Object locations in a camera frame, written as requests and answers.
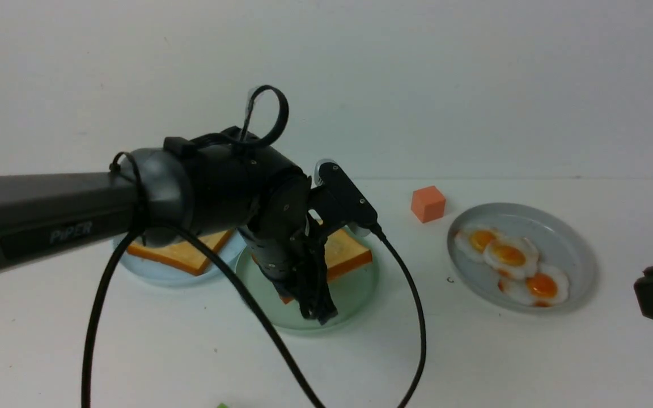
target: toast slice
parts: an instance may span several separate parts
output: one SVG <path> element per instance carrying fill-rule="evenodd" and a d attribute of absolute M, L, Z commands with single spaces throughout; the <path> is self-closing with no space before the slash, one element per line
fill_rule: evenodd
<path fill-rule="evenodd" d="M 352 235 L 340 229 L 329 235 L 324 245 L 324 261 L 326 261 L 326 281 L 331 282 L 354 269 L 371 264 L 372 253 L 369 248 L 361 245 Z M 281 297 L 288 304 L 291 297 Z"/>
<path fill-rule="evenodd" d="M 200 237 L 200 242 L 207 245 L 215 253 L 218 253 L 233 235 L 234 230 L 218 232 L 217 234 Z M 160 262 L 181 271 L 188 272 L 192 276 L 200 276 L 210 265 L 210 259 L 184 241 L 163 248 L 146 248 L 138 243 L 132 243 L 128 247 L 128 253 L 138 258 L 149 259 Z"/>

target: white table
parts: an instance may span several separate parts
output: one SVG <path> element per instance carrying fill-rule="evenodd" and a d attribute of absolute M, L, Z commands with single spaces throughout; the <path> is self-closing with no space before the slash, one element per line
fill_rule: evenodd
<path fill-rule="evenodd" d="M 412 271 L 428 357 L 410 406 L 653 406 L 653 321 L 632 289 L 653 264 L 653 180 L 359 180 Z M 449 214 L 422 225 L 410 193 L 436 184 Z M 538 207 L 595 250 L 599 286 L 560 317 L 501 310 L 455 277 L 445 235 L 483 202 Z M 327 406 L 396 406 L 418 359 L 412 298 L 397 265 L 351 325 L 285 341 Z M 0 407 L 77 406 L 83 338 L 109 243 L 0 275 Z M 307 406 L 256 319 L 225 279 L 166 290 L 119 269 L 97 339 L 93 406 Z"/>

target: blue plate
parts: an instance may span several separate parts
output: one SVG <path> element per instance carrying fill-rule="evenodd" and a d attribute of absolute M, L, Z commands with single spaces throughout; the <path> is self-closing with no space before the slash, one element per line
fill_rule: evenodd
<path fill-rule="evenodd" d="M 124 238 L 124 236 L 112 240 L 112 247 L 116 247 L 122 238 Z M 218 255 L 220 255 L 221 258 L 231 266 L 231 268 L 235 268 L 238 255 L 244 250 L 244 248 L 246 248 L 246 242 L 241 237 L 241 234 L 236 232 L 231 236 L 226 245 L 223 246 Z M 218 267 L 212 263 L 205 269 L 205 272 L 202 275 L 192 276 L 191 274 L 173 268 L 172 266 L 132 256 L 127 252 L 122 255 L 120 264 L 143 281 L 161 287 L 193 286 L 208 281 L 208 279 L 214 276 L 222 275 Z"/>

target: green plate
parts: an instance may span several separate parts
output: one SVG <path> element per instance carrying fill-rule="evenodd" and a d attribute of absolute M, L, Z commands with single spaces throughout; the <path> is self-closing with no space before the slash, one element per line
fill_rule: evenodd
<path fill-rule="evenodd" d="M 360 238 L 356 240 L 366 246 Z M 316 320 L 305 320 L 301 317 L 298 302 L 291 301 L 289 304 L 283 304 L 274 285 L 265 278 L 256 262 L 251 259 L 251 251 L 248 248 L 241 252 L 236 262 L 236 275 L 246 285 L 274 326 L 298 334 L 318 333 L 342 325 L 370 302 L 379 275 L 374 252 L 372 259 L 372 263 L 329 282 L 329 292 L 339 314 L 324 326 L 319 325 Z"/>

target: orange block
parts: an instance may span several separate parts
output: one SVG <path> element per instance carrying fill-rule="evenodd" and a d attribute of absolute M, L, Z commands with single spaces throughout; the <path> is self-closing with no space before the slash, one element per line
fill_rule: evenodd
<path fill-rule="evenodd" d="M 412 193 L 412 212 L 421 222 L 441 219 L 445 215 L 445 196 L 436 186 Z"/>

